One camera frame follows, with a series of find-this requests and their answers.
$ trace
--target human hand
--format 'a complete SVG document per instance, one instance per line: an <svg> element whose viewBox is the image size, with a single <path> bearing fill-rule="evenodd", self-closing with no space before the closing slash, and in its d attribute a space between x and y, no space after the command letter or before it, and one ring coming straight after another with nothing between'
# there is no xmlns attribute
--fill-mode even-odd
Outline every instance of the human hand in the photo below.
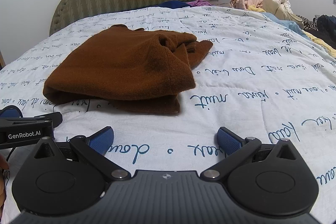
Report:
<svg viewBox="0 0 336 224"><path fill-rule="evenodd" d="M5 160L5 157L0 154L0 168L2 169L9 169L8 163ZM6 193L5 193L5 183L3 180L2 174L0 175L0 218L2 216L2 206L6 199Z"/></svg>

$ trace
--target finger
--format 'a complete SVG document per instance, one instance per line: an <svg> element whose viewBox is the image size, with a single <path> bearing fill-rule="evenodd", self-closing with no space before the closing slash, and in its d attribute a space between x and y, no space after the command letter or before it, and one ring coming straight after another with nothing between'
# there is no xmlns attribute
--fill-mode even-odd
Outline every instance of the finger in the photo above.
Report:
<svg viewBox="0 0 336 224"><path fill-rule="evenodd" d="M6 199L6 193L3 192L3 193L0 195L0 206L2 206L2 205L5 203L5 199Z"/></svg>
<svg viewBox="0 0 336 224"><path fill-rule="evenodd" d="M0 154L0 168L9 169L9 165L8 165L5 157L2 154Z"/></svg>
<svg viewBox="0 0 336 224"><path fill-rule="evenodd" d="M3 176L2 176L2 174L0 173L0 194L3 193L4 189L5 189L5 183L4 183L4 180L3 180Z"/></svg>

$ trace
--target light blue fabric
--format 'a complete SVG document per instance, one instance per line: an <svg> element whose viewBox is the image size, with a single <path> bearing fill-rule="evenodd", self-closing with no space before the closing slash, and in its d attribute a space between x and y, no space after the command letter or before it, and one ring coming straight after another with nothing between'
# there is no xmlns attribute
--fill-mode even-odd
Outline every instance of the light blue fabric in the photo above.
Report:
<svg viewBox="0 0 336 224"><path fill-rule="evenodd" d="M297 25L295 22L288 20L280 20L271 13L262 13L262 14L267 16L271 21L278 23L282 26L285 26L286 28L292 30L293 32L296 32L297 34L301 35L303 38L310 40L310 38L301 30L299 25Z"/></svg>

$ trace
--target white duvet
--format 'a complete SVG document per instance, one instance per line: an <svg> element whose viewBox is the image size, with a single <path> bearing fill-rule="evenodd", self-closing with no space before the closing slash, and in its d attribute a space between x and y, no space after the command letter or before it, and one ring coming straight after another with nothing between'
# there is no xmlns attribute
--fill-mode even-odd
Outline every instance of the white duvet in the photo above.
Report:
<svg viewBox="0 0 336 224"><path fill-rule="evenodd" d="M43 97L44 81L67 55L114 24L190 32L213 42L193 70L196 88L179 95L179 115L126 113L104 100L55 106ZM336 219L335 63L322 47L256 12L145 8L79 20L27 51L0 71L0 108L16 105L25 117L60 111L56 141L111 126L115 138L106 157L132 174L136 169L200 173L224 158L216 143L221 126L263 143L287 137L320 187L311 213L331 223ZM11 184L30 150L17 148L9 160L2 223L19 214Z"/></svg>

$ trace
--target folded knit sweater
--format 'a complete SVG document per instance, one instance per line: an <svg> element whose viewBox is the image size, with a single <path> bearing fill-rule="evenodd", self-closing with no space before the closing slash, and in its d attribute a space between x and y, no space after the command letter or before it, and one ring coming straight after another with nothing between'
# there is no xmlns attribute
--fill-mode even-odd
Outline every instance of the folded knit sweater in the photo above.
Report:
<svg viewBox="0 0 336 224"><path fill-rule="evenodd" d="M56 104L102 98L128 111L178 113L177 94L195 87L190 68L212 47L196 40L114 25L71 52L45 81L43 95Z"/></svg>

